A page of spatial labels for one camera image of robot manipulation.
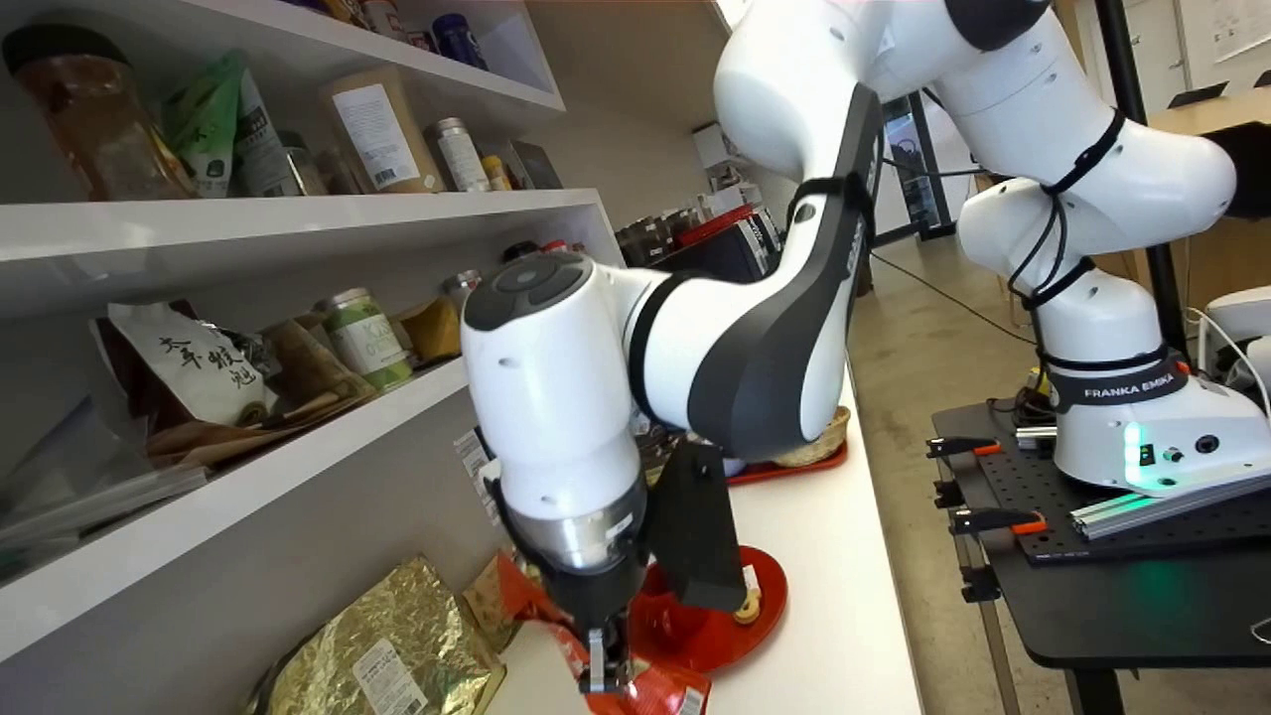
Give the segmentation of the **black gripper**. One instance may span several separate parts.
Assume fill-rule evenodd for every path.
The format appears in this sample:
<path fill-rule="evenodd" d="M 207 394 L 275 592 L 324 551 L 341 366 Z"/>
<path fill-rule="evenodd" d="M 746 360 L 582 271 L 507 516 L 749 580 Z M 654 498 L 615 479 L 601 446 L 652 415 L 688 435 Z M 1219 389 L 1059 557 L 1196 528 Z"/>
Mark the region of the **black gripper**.
<path fill-rule="evenodd" d="M 582 642 L 582 694 L 624 691 L 631 684 L 628 610 L 642 585 L 647 551 L 615 548 L 601 564 L 574 564 L 546 551 L 540 572 L 552 602 Z"/>

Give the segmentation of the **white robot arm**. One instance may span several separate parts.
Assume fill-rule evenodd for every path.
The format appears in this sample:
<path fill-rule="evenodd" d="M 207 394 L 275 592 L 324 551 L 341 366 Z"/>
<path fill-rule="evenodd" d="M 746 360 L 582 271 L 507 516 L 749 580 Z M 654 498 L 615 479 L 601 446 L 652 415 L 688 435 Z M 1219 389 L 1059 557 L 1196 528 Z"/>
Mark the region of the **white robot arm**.
<path fill-rule="evenodd" d="M 741 159 L 794 182 L 778 265 L 726 283 L 533 249 L 462 310 L 492 503 L 582 646 L 587 694 L 628 684 L 652 564 L 693 602 L 741 602 L 726 498 L 691 503 L 676 479 L 824 434 L 880 108 L 914 92 L 946 104 L 996 177 L 958 239 L 1034 315 L 1053 464 L 1157 503 L 1268 476 L 1268 405 L 1183 369 L 1146 290 L 1098 265 L 1222 219 L 1233 163 L 1219 144 L 1113 108 L 1047 0 L 753 0 L 720 57 L 716 112 Z"/>

